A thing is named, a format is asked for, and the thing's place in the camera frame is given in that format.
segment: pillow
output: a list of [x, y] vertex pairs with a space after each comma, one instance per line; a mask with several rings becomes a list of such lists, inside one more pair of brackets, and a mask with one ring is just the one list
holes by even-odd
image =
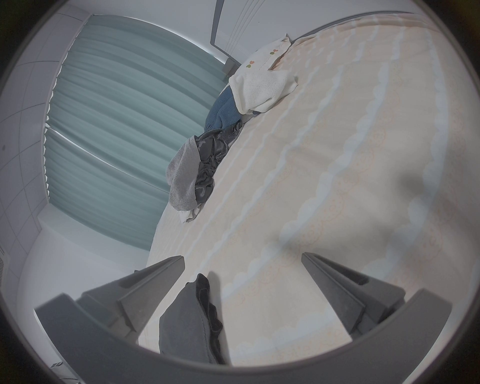
[[235, 74], [244, 74], [245, 71], [267, 71], [271, 69], [277, 60], [288, 50], [290, 45], [290, 39], [285, 35], [285, 37], [257, 49], [237, 69]]

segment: curtain fold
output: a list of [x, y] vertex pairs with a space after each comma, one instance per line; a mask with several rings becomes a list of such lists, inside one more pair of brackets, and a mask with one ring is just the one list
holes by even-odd
[[50, 202], [100, 233], [149, 250], [168, 202], [167, 165], [203, 132], [227, 83], [222, 66], [155, 25], [90, 17], [50, 101]]

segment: striped bed sheet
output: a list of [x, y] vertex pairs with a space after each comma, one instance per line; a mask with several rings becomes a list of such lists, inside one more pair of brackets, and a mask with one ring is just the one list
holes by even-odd
[[197, 218], [168, 205], [148, 265], [183, 255], [183, 275], [139, 344], [198, 273], [234, 366], [299, 360], [351, 341], [300, 257], [315, 252], [454, 304], [427, 364], [480, 281], [478, 95], [425, 17], [378, 14], [297, 40], [275, 69], [297, 89], [250, 120]]

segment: teal curtain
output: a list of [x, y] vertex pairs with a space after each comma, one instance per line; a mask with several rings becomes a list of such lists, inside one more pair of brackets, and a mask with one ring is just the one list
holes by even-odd
[[203, 132], [223, 64], [163, 28], [92, 16], [63, 63], [48, 112], [50, 202], [96, 231], [150, 249], [165, 171]]

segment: mattress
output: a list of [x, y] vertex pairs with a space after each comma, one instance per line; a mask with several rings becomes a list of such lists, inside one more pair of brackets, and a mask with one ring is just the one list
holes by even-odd
[[430, 351], [448, 341], [480, 281], [478, 95], [423, 16], [378, 14], [297, 40], [275, 69], [296, 90], [245, 124], [195, 220], [168, 205], [148, 265], [185, 271], [139, 344], [158, 352], [158, 319], [186, 282], [208, 277], [234, 366], [268, 365], [351, 341], [301, 264], [314, 252], [453, 303]]

